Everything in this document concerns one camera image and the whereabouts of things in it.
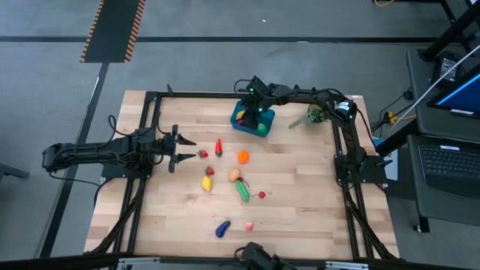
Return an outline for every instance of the blue container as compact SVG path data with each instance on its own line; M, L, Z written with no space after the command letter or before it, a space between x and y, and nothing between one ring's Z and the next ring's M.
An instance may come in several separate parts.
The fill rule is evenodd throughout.
M248 127L244 127L240 124L237 124L237 119L236 119L237 113L239 113L242 110L245 110L245 108L242 105L240 105L240 101L239 101L237 102L237 105L233 110L232 117L230 117L230 123L232 123L232 127L235 128L236 130L244 131L248 134L257 135L260 137L267 137L272 127L273 118L275 117L275 112L271 109L268 109L266 112L262 113L262 115L258 118L258 122L261 124L264 124L267 127L267 132L263 133L256 130L252 130Z

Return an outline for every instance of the wooden table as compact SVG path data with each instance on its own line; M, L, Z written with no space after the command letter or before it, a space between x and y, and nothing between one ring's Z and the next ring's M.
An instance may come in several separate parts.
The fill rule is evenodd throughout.
M145 94L145 91L125 92L118 117L121 132L130 133L138 127ZM363 98L352 98L366 115ZM260 138L231 127L230 115L236 101L162 98L162 130L171 130L172 125L178 124L181 134L197 143L197 146L179 145L178 152L187 154L205 149L209 156L183 161L173 174L168 173L168 157L154 167L145 189L134 253L232 257L235 249L253 241L270 254L285 258L351 260L344 199L335 183L331 123L302 124L289 130L288 125L306 112L307 105L273 106L276 117L270 134ZM360 143L372 155L374 147L360 116L356 124ZM214 153L218 138L223 146L221 157ZM249 163L237 162L240 150L250 152ZM200 184L203 168L208 165L215 171L210 193ZM227 177L234 168L241 170L251 194L265 191L266 197L242 201ZM125 183L124 178L114 179L100 191L86 251L95 248L118 220ZM385 195L374 184L363 184L362 188L369 224L390 252L398 255ZM226 220L232 225L223 238L217 238L215 229ZM254 223L252 231L245 230L248 221ZM127 225L123 251L129 231ZM361 255L365 255L358 225L357 236Z

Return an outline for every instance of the green cucumber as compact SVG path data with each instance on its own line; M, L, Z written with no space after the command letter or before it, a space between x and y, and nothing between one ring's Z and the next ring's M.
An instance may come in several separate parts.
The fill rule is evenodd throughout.
M250 194L248 193L247 188L243 184L242 181L235 181L235 186L238 189L238 192L240 193L240 197L245 201L248 202L250 200Z

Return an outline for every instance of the laptop screen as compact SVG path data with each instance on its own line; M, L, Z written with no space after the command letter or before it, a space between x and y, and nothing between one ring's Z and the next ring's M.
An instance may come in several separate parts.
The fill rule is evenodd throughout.
M436 105L451 110L480 113L480 74L437 101Z

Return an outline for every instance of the gray carpet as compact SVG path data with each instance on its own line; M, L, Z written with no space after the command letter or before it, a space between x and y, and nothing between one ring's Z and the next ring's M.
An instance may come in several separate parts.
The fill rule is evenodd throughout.
M0 3L0 35L86 35L98 1ZM462 11L463 6L454 11ZM434 37L447 26L438 4L370 0L147 1L142 36ZM335 87L364 95L370 120L409 86L405 52L414 45L308 43L138 43L129 64L109 66L89 142L107 140L109 114L118 115L123 92L232 91L233 82L257 75L266 82ZM36 256L59 183L41 169L41 152L73 142L99 64L80 64L82 43L0 43L0 163L29 170L28 180L0 183L0 260ZM401 101L393 108L399 110ZM383 137L388 136L388 129ZM81 166L78 179L98 182L100 166ZM81 254L95 189L75 184L54 256ZM407 260L478 268L480 229L432 220L432 233L411 230L413 202L392 199L400 255ZM153 265L135 269L153 269ZM165 265L165 269L191 265Z

